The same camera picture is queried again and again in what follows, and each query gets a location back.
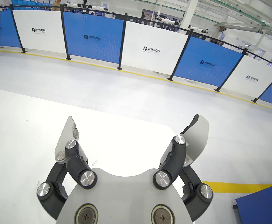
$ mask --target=black railing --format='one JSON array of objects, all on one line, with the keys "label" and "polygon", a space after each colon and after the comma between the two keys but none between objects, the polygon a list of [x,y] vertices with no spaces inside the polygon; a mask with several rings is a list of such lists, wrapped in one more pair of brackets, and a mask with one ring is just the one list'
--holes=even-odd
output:
[{"label": "black railing", "polygon": [[[121,68],[121,64],[122,64],[122,54],[123,54],[123,44],[124,44],[124,37],[125,37],[125,28],[126,28],[126,22],[129,21],[130,19],[133,19],[133,20],[139,20],[139,21],[144,21],[144,22],[147,22],[147,23],[153,23],[153,24],[157,24],[157,25],[163,25],[163,26],[167,26],[167,27],[170,27],[170,28],[174,28],[174,29],[178,29],[178,30],[182,30],[182,31],[186,31],[187,35],[188,35],[188,38],[186,40],[186,43],[182,49],[182,52],[180,54],[180,57],[175,65],[175,68],[172,72],[172,75],[168,78],[168,80],[170,81],[173,81],[172,78],[176,72],[176,69],[183,57],[183,54],[186,50],[186,47],[189,43],[189,40],[192,36],[192,34],[199,34],[201,36],[204,36],[206,38],[210,38],[211,40],[213,41],[216,41],[216,42],[220,42],[220,43],[223,43],[223,44],[227,44],[227,45],[230,45],[232,47],[235,47],[239,50],[242,50],[242,55],[240,57],[240,59],[238,60],[238,62],[236,63],[236,65],[234,66],[234,68],[231,70],[231,72],[229,73],[229,75],[227,76],[227,78],[224,80],[224,82],[221,84],[221,86],[219,86],[217,89],[215,89],[215,91],[219,92],[219,90],[222,88],[222,86],[225,84],[225,82],[227,81],[227,79],[231,76],[232,72],[235,70],[235,68],[237,67],[237,65],[239,64],[239,62],[242,60],[242,58],[244,57],[244,55],[246,55],[247,53],[249,54],[252,54],[268,63],[271,63],[270,61],[262,58],[261,56],[258,56],[256,55],[255,53],[252,53],[250,51],[248,51],[247,48],[245,49],[242,49],[240,47],[237,47],[233,44],[230,44],[230,43],[227,43],[225,41],[222,41],[222,40],[219,40],[219,39],[216,39],[216,38],[213,38],[213,37],[210,37],[208,35],[206,35],[205,33],[197,33],[197,32],[194,32],[192,29],[191,30],[188,30],[188,29],[183,29],[183,28],[180,28],[180,27],[177,27],[177,26],[173,26],[173,25],[170,25],[170,24],[165,24],[165,23],[161,23],[159,21],[153,21],[153,20],[147,20],[147,19],[143,19],[143,18],[138,18],[138,17],[134,17],[134,16],[130,16],[128,15],[127,13],[125,13],[124,15],[123,14],[117,14],[117,13],[114,13],[114,12],[107,12],[107,11],[99,11],[99,10],[93,10],[93,9],[90,9],[90,8],[79,8],[79,7],[68,7],[68,6],[64,6],[64,5],[60,5],[60,6],[51,6],[51,5],[9,5],[9,6],[1,6],[0,8],[10,8],[11,10],[11,15],[12,15],[12,19],[13,19],[13,22],[14,22],[14,26],[15,26],[15,30],[16,30],[16,33],[17,33],[17,36],[18,36],[18,40],[19,40],[19,43],[20,43],[20,46],[21,46],[21,49],[22,49],[22,53],[26,53],[27,51],[23,48],[23,45],[22,45],[22,42],[20,40],[20,35],[18,33],[18,29],[17,29],[17,26],[16,26],[16,22],[15,22],[15,19],[14,19],[14,15],[13,15],[13,10],[14,10],[14,7],[25,7],[25,8],[59,8],[60,9],[60,12],[61,12],[61,22],[62,22],[62,29],[63,29],[63,37],[64,37],[64,43],[65,43],[65,49],[66,49],[66,55],[67,55],[67,60],[71,60],[70,58],[70,55],[69,55],[69,52],[68,52],[68,47],[67,47],[67,40],[66,40],[66,33],[65,33],[65,25],[64,25],[64,18],[63,18],[63,12],[64,12],[64,9],[66,10],[79,10],[79,11],[91,11],[91,12],[100,12],[100,13],[104,13],[104,14],[110,14],[110,15],[115,15],[115,16],[118,16],[118,19],[122,19],[124,21],[123,23],[123,31],[122,31],[122,41],[121,41],[121,46],[120,46],[120,55],[119,55],[119,64],[118,64],[118,67],[117,69],[118,70],[122,70]],[[258,97],[258,98],[255,98],[254,100],[252,100],[254,103],[256,103],[256,101],[263,95],[263,93]]]}]

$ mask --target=yellow floor line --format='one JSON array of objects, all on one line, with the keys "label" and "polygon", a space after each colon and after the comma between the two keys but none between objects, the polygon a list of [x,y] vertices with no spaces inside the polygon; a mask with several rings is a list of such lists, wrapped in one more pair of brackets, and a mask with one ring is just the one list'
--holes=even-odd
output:
[{"label": "yellow floor line", "polygon": [[[139,74],[139,73],[135,73],[135,72],[129,72],[129,71],[125,71],[125,70],[117,70],[115,68],[109,68],[109,67],[105,67],[105,66],[101,66],[101,65],[95,65],[95,64],[91,64],[91,63],[85,63],[85,62],[79,62],[79,61],[72,61],[72,60],[66,60],[63,58],[56,58],[56,57],[51,57],[51,56],[45,56],[45,55],[37,55],[37,54],[31,54],[31,53],[21,53],[21,52],[14,52],[14,51],[5,51],[5,50],[0,50],[2,52],[8,52],[8,53],[19,53],[19,54],[26,54],[26,55],[33,55],[33,56],[39,56],[39,57],[44,57],[44,58],[53,58],[53,59],[58,59],[58,60],[62,60],[62,61],[70,61],[70,62],[75,62],[75,63],[80,63],[80,64],[84,64],[84,65],[91,65],[91,66],[96,66],[96,67],[100,67],[100,68],[106,68],[106,69],[111,69],[111,70],[115,70],[115,71],[120,71],[120,72],[126,72],[126,73],[130,73],[130,74],[135,74],[135,75],[140,75],[140,76],[144,76],[144,77],[148,77],[148,78],[154,78],[154,79],[158,79],[158,80],[162,80],[162,81],[166,81],[166,82],[171,82],[171,83],[175,83],[175,84],[179,84],[179,85],[184,85],[184,86],[190,86],[193,88],[197,88],[197,89],[202,89],[202,90],[206,90],[206,91],[210,91],[210,92],[214,92],[214,93],[219,93],[210,89],[205,89],[205,88],[201,88],[198,86],[192,86],[192,85],[188,85],[188,84],[184,84],[184,83],[179,83],[179,82],[175,82],[175,81],[169,81],[167,79],[163,79],[163,78],[158,78],[158,77],[153,77],[150,75],[143,75],[143,74]],[[249,103],[253,103],[252,101],[249,100],[245,100],[239,97],[235,97],[226,93],[219,93],[225,96],[229,96],[229,97],[233,97],[239,100],[243,100]],[[272,109],[270,107],[258,104],[258,103],[253,103],[253,104],[257,104],[259,106],[268,108],[268,109]],[[207,185],[209,185],[213,192],[215,193],[255,193],[257,191],[263,190],[265,188],[268,188],[270,186],[272,186],[272,184],[230,184],[230,183],[220,183],[220,182],[209,182],[209,181],[203,181],[203,183],[206,183]]]},{"label": "yellow floor line", "polygon": [[203,183],[209,185],[215,193],[255,193],[257,191],[271,187],[272,184],[230,184],[203,181]]},{"label": "yellow floor line", "polygon": [[120,71],[120,72],[126,72],[126,73],[130,73],[130,74],[134,74],[134,75],[140,75],[140,76],[144,76],[144,77],[148,77],[148,78],[158,79],[158,80],[162,80],[162,81],[166,81],[166,82],[171,82],[171,83],[175,83],[175,84],[179,84],[179,85],[184,85],[184,86],[190,86],[190,87],[193,87],[193,88],[202,89],[202,90],[206,90],[206,91],[209,91],[209,92],[222,94],[222,95],[225,95],[225,96],[229,96],[229,97],[232,97],[232,98],[236,98],[236,99],[239,99],[239,100],[243,100],[243,101],[246,101],[246,102],[249,102],[249,103],[253,103],[253,104],[255,104],[255,105],[259,105],[259,106],[262,106],[262,107],[265,107],[265,108],[268,108],[268,109],[271,109],[271,110],[272,110],[271,107],[267,107],[267,106],[264,106],[264,105],[261,105],[261,104],[258,104],[258,103],[254,103],[254,102],[252,102],[252,101],[245,100],[245,99],[243,99],[243,98],[239,98],[239,97],[236,97],[236,96],[232,96],[232,95],[229,95],[229,94],[226,94],[226,93],[220,93],[220,92],[216,92],[216,91],[214,91],[214,90],[205,89],[205,88],[198,87],[198,86],[192,86],[192,85],[188,85],[188,84],[184,84],[184,83],[179,83],[179,82],[175,82],[175,81],[169,81],[169,80],[167,80],[167,79],[157,78],[157,77],[150,76],[150,75],[143,75],[143,74],[139,74],[139,73],[135,73],[135,72],[129,72],[129,71],[125,71],[125,70],[117,70],[117,69],[115,69],[115,68],[110,68],[110,67],[106,67],[106,66],[95,65],[95,64],[85,63],[85,62],[80,62],[80,61],[66,60],[66,59],[63,59],[63,58],[56,58],[56,57],[45,56],[45,55],[37,55],[37,54],[22,53],[22,52],[15,52],[15,51],[5,51],[5,50],[0,50],[0,51],[1,51],[1,52],[8,52],[8,53],[18,53],[18,54],[25,54],[25,55],[33,55],[33,56],[39,56],[39,57],[44,57],[44,58],[53,58],[53,59],[58,59],[58,60],[62,60],[62,61],[69,61],[69,62],[80,63],[80,64],[84,64],[84,65],[91,65],[91,66],[96,66],[96,67],[100,67],[100,68],[111,69],[111,70]]}]

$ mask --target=ceiling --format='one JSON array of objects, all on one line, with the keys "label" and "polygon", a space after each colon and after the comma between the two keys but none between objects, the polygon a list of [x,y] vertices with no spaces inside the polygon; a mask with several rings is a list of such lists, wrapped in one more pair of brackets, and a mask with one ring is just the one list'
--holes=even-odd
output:
[{"label": "ceiling", "polygon": [[[143,2],[184,12],[189,0]],[[194,15],[213,21],[216,26],[272,35],[272,0],[198,0]]]}]

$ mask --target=safety fence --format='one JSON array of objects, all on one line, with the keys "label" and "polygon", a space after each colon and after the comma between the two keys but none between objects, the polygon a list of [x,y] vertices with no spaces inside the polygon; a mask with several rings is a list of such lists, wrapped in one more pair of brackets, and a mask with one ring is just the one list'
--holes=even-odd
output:
[{"label": "safety fence", "polygon": [[34,3],[4,9],[0,12],[1,46],[21,47],[22,52],[27,48],[65,53],[67,60],[77,55],[113,62],[120,70],[121,65],[146,69],[170,75],[171,81],[173,76],[182,77],[213,85],[216,91],[223,87],[248,95],[253,102],[261,99],[272,103],[272,67],[245,56],[250,53],[259,57],[246,48],[177,26],[168,25],[180,33],[145,25],[151,21],[126,13]]}]

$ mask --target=metal pivot cap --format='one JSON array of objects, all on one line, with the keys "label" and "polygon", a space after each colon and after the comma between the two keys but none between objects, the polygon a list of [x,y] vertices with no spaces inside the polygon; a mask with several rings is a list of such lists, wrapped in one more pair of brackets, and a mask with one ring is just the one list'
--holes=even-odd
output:
[{"label": "metal pivot cap", "polygon": [[163,171],[157,172],[155,179],[157,184],[161,187],[167,187],[170,183],[168,175]]},{"label": "metal pivot cap", "polygon": [[213,192],[212,189],[208,185],[202,185],[200,187],[200,192],[204,198],[212,198]]},{"label": "metal pivot cap", "polygon": [[65,159],[65,151],[60,151],[56,154],[56,160],[61,161]]},{"label": "metal pivot cap", "polygon": [[48,183],[42,183],[37,189],[37,195],[43,197],[48,194],[50,185]]},{"label": "metal pivot cap", "polygon": [[94,179],[95,179],[94,173],[88,170],[81,175],[80,183],[82,186],[87,187],[93,183]]},{"label": "metal pivot cap", "polygon": [[67,149],[71,149],[71,148],[73,148],[73,147],[75,147],[76,146],[76,140],[69,140],[67,143],[66,143],[66,145],[65,145],[65,147],[67,148]]},{"label": "metal pivot cap", "polygon": [[185,144],[185,138],[181,135],[175,136],[174,139],[175,139],[176,143],[178,143],[178,144],[181,144],[181,145]]},{"label": "metal pivot cap", "polygon": [[188,156],[186,155],[185,156],[185,160],[184,160],[184,164],[187,164],[189,162],[189,158],[188,158]]}]

